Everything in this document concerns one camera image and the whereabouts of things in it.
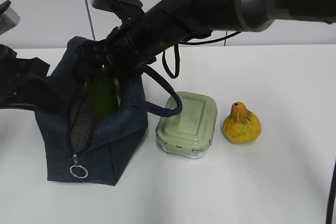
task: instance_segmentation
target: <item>yellow gourd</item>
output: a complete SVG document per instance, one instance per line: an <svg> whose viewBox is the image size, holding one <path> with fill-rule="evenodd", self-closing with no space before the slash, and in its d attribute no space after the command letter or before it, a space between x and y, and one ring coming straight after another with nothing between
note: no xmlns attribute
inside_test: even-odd
<svg viewBox="0 0 336 224"><path fill-rule="evenodd" d="M247 144L260 136L261 123L242 102L236 102L232 105L231 114L224 121L223 130L225 137L232 143Z"/></svg>

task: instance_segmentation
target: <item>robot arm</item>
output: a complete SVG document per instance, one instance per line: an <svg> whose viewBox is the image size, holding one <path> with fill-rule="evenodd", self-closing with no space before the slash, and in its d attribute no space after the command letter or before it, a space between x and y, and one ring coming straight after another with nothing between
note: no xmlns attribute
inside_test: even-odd
<svg viewBox="0 0 336 224"><path fill-rule="evenodd" d="M259 32L275 19L336 22L334 0L162 0L146 13L139 0L91 3L117 14L123 23L105 40L78 49L76 75L82 80L103 66L115 76L133 72L171 46L209 37L215 30Z"/></svg>
<svg viewBox="0 0 336 224"><path fill-rule="evenodd" d="M10 1L0 5L0 35L20 21L10 5ZM44 82L50 65L38 58L18 59L16 55L0 45L0 109L60 110L61 99Z"/></svg>

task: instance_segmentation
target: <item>food container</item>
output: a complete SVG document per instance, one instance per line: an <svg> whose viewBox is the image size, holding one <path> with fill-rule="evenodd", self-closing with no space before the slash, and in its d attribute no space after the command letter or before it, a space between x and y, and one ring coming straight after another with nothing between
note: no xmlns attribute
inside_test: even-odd
<svg viewBox="0 0 336 224"><path fill-rule="evenodd" d="M179 115L161 118L156 128L156 141L162 149L176 155L199 158L212 144L217 107L214 99L205 95L178 92L183 109ZM170 97L166 108L176 107Z"/></svg>

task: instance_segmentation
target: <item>black cable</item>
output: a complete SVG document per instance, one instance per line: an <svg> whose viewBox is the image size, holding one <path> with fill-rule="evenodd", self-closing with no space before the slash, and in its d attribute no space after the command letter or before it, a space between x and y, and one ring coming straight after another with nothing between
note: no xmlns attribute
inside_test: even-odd
<svg viewBox="0 0 336 224"><path fill-rule="evenodd" d="M225 33L225 36L227 37L227 31L226 31L226 33ZM226 47L226 40L227 40L227 39L224 40L224 47Z"/></svg>
<svg viewBox="0 0 336 224"><path fill-rule="evenodd" d="M220 41L223 41L223 40L226 40L226 39L230 39L230 38L235 37L235 36L237 36L238 34L241 34L241 33L242 33L241 31L237 31L237 32L235 32L233 34L230 34L228 36L225 36L225 37L222 37L222 38L219 38L219 39L208 40L208 41L201 41L201 42L180 42L179 44L181 44L181 45L190 45L190 46L211 44L211 43L220 42Z"/></svg>
<svg viewBox="0 0 336 224"><path fill-rule="evenodd" d="M334 210L335 204L335 196L336 196L336 163L334 167L334 172L332 174L331 185L330 185L330 192L329 192L329 199L328 199L328 206L327 206L327 217L325 224L332 223L332 215Z"/></svg>
<svg viewBox="0 0 336 224"><path fill-rule="evenodd" d="M173 74L168 65L167 65L167 61L166 61L166 51L163 51L163 55L162 55L162 65L164 70L166 71L166 73L169 75L170 78L172 79L176 79L179 75L180 75L180 61L181 61L181 57L180 57L180 50L178 49L178 44L176 44L174 46L174 52L175 52L175 74Z"/></svg>

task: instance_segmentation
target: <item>white wall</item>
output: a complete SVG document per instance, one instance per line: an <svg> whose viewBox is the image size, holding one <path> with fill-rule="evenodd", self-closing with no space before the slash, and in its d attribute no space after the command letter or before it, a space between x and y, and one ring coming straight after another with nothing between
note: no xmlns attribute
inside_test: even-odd
<svg viewBox="0 0 336 224"><path fill-rule="evenodd" d="M141 0L144 10L160 0ZM15 48L64 47L74 35L91 38L83 0L12 0L21 15L18 27L0 37L0 44ZM115 15L90 7L97 39L103 39L121 22ZM223 33L216 32L213 37ZM336 25L296 21L276 21L262 33L244 33L227 45L334 44Z"/></svg>
<svg viewBox="0 0 336 224"><path fill-rule="evenodd" d="M11 1L21 21L0 36L0 44L13 48L66 47L71 37L91 34L84 0Z"/></svg>

